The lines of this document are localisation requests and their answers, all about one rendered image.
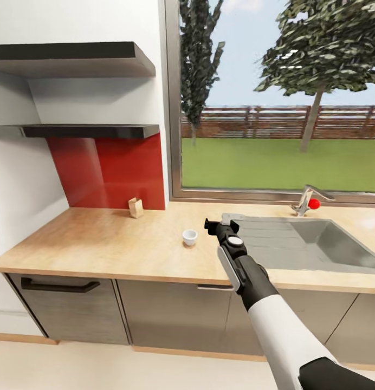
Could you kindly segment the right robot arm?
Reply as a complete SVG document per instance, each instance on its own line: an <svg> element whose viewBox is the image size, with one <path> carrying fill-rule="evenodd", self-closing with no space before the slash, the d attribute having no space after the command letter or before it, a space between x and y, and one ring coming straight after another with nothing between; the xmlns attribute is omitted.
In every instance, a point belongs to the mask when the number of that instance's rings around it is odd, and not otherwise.
<svg viewBox="0 0 375 390"><path fill-rule="evenodd" d="M341 367L279 295L266 268L248 255L234 222L246 215L223 212L221 217L220 222L206 219L204 228L218 238L218 259L242 296L278 390L375 390L375 381Z"/></svg>

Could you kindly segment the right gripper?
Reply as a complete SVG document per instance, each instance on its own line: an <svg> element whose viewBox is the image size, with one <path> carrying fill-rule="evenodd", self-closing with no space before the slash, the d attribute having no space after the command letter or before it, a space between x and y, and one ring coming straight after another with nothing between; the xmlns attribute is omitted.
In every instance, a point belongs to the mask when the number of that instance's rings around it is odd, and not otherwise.
<svg viewBox="0 0 375 390"><path fill-rule="evenodd" d="M238 233L239 225L235 222L231 222L229 226L222 225L220 222L214 222L213 220L205 220L204 228L208 230L208 234L212 236L218 236L221 232L230 231L234 234Z"/></svg>

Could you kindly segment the coffee cup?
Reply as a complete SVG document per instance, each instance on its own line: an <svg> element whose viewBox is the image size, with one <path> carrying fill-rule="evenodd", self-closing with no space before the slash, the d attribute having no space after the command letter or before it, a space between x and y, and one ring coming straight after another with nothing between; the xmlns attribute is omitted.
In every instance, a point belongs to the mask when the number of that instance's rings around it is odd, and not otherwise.
<svg viewBox="0 0 375 390"><path fill-rule="evenodd" d="M197 240L197 233L193 230L186 230L183 233L183 238L187 245L194 245Z"/></svg>

